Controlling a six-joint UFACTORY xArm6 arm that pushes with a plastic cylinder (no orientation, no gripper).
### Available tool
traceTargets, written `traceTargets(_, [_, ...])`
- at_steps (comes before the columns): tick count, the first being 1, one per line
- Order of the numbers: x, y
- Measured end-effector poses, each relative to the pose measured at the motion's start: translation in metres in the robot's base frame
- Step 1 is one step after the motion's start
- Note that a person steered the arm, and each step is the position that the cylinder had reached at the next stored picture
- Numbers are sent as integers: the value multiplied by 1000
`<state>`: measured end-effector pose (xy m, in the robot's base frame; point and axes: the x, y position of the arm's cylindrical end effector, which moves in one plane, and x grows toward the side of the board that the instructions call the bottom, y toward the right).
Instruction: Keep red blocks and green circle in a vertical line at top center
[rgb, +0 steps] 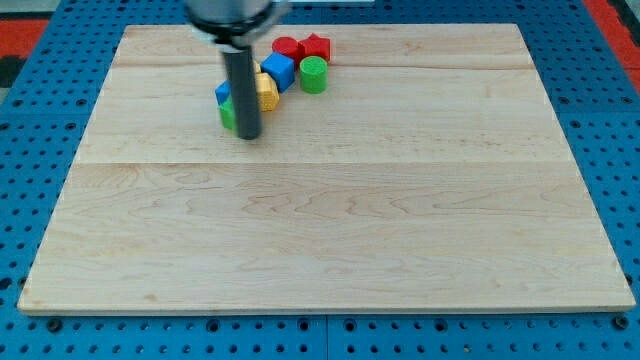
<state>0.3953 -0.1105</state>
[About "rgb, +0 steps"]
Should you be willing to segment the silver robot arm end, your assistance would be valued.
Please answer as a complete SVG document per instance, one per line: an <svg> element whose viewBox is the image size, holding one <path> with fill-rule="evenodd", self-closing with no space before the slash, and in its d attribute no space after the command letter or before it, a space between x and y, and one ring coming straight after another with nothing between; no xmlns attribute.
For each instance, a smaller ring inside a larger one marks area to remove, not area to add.
<svg viewBox="0 0 640 360"><path fill-rule="evenodd" d="M223 52L250 48L291 10L289 1L185 0L188 22Z"/></svg>

